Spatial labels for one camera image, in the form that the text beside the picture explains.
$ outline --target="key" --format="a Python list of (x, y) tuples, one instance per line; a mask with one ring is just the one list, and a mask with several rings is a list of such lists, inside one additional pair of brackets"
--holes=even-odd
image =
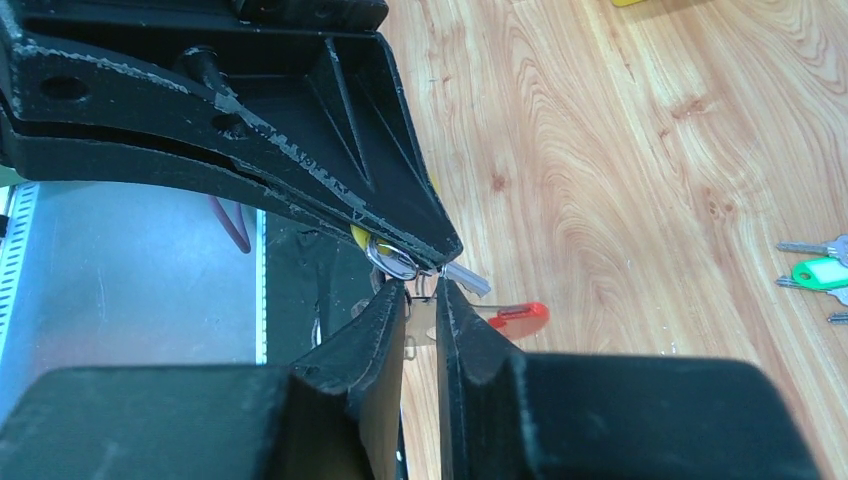
[(777, 284), (777, 286), (783, 288), (795, 288), (797, 290), (807, 290), (810, 292), (824, 292), (830, 295), (831, 297), (835, 297), (837, 300), (839, 300), (839, 303), (848, 307), (848, 287), (834, 288), (833, 290), (814, 290), (801, 285), (800, 283), (796, 282), (790, 277), (787, 277), (786, 275), (778, 278), (774, 283)]
[(780, 242), (777, 249), (781, 252), (806, 253), (809, 255), (820, 255), (839, 260), (844, 267), (848, 267), (848, 235), (840, 235), (832, 242), (821, 244), (804, 242)]
[(792, 267), (792, 279), (812, 290), (833, 290), (848, 287), (848, 268), (835, 258), (815, 258)]
[(492, 291), (489, 282), (457, 262), (451, 262), (442, 267), (442, 276), (462, 285), (469, 292), (483, 297)]
[[(406, 320), (406, 345), (417, 348), (436, 344), (436, 297), (413, 297)], [(511, 341), (533, 335), (551, 318), (547, 305), (540, 302), (517, 305), (474, 305), (471, 307), (498, 333)]]
[(839, 312), (827, 317), (827, 321), (834, 325), (848, 325), (848, 312)]

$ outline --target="yellow object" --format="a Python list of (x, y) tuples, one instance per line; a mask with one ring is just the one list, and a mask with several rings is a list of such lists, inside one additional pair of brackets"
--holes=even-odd
[[(430, 177), (430, 183), (433, 184), (433, 190), (436, 191), (436, 195), (439, 194), (439, 184), (433, 180), (433, 177)], [(357, 227), (356, 225), (350, 226), (350, 234), (353, 235), (353, 240), (359, 246), (360, 249), (365, 250), (365, 247), (368, 246), (368, 240), (371, 238), (371, 234), (366, 232), (365, 230)], [(384, 252), (380, 252), (383, 255), (388, 255), (388, 250)]]

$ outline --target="metal key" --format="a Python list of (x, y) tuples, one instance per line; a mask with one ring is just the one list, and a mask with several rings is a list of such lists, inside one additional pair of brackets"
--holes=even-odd
[(489, 282), (462, 265), (451, 262), (442, 267), (442, 276), (465, 287), (469, 292), (482, 297), (492, 291)]
[[(386, 250), (387, 253), (382, 253), (380, 249)], [(435, 271), (421, 271), (405, 252), (386, 243), (378, 242), (374, 237), (368, 240), (365, 248), (365, 256), (378, 269), (399, 280), (409, 281), (414, 280), (420, 274), (433, 275), (436, 273)], [(492, 291), (492, 287), (489, 286), (489, 282), (485, 278), (457, 262), (450, 262), (442, 267), (440, 274), (462, 285), (466, 290), (476, 294), (478, 297), (483, 297)]]
[(783, 288), (794, 288), (797, 290), (807, 290), (809, 292), (824, 292), (830, 295), (831, 297), (835, 297), (837, 300), (839, 300), (839, 303), (848, 307), (848, 287), (835, 288), (833, 290), (811, 290), (809, 288), (801, 286), (798, 282), (792, 280), (791, 277), (788, 277), (786, 275), (778, 278), (774, 283), (778, 287)]
[(848, 235), (840, 235), (832, 242), (821, 244), (804, 242), (780, 242), (777, 249), (781, 252), (806, 253), (820, 255), (839, 260), (843, 267), (848, 267)]
[(834, 325), (848, 325), (848, 312), (839, 312), (827, 317), (827, 321)]

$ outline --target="black metal clamp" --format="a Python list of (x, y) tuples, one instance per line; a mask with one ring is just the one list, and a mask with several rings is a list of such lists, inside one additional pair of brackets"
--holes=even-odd
[[(0, 159), (30, 180), (166, 185), (422, 268), (462, 244), (375, 32), (383, 0), (0, 0)], [(0, 478), (392, 478), (403, 284), (289, 366), (49, 373)], [(757, 369), (524, 353), (438, 286), (443, 478), (818, 478)]]

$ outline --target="green key tag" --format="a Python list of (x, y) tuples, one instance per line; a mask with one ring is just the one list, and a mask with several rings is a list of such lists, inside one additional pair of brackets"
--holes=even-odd
[(835, 258), (817, 258), (795, 265), (792, 279), (804, 288), (833, 290), (848, 286), (848, 268)]

